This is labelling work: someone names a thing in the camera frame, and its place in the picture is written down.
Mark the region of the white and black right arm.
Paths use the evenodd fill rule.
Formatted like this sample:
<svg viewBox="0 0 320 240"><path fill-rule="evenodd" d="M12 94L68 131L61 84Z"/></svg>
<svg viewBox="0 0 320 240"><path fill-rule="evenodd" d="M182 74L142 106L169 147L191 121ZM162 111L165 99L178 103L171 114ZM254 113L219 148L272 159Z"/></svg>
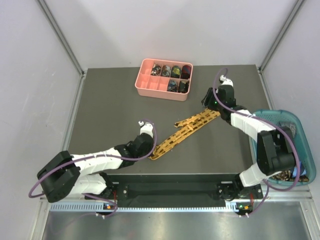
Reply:
<svg viewBox="0 0 320 240"><path fill-rule="evenodd" d="M296 167L291 130L257 119L246 108L237 105L232 85L210 87L201 103L207 109L219 112L225 122L256 143L256 163L235 175L232 181L233 192L237 197L245 198L251 193L253 186Z"/></svg>

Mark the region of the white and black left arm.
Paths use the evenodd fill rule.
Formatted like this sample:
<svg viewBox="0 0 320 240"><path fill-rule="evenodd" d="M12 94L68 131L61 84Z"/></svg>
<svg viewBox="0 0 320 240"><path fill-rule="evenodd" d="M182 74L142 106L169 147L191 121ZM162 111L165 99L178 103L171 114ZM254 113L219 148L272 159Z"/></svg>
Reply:
<svg viewBox="0 0 320 240"><path fill-rule="evenodd" d="M130 167L151 154L154 138L147 133L133 141L108 150L84 155L71 155L67 150L59 152L37 174L48 202L55 203L72 195L91 194L109 198L113 184L104 172Z"/></svg>

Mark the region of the yellow patterned necktie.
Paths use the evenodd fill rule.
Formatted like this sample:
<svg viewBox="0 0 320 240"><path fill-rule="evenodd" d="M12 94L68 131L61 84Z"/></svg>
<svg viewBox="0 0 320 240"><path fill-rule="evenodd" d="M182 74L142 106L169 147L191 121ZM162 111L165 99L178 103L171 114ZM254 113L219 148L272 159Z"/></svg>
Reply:
<svg viewBox="0 0 320 240"><path fill-rule="evenodd" d="M178 130L170 137L165 139L161 144L157 145L149 159L153 161L159 159L164 154L171 151L175 146L184 141L186 138L188 138L219 116L220 113L218 111L205 108L198 114L195 114L182 121L176 122L174 126L178 128Z"/></svg>

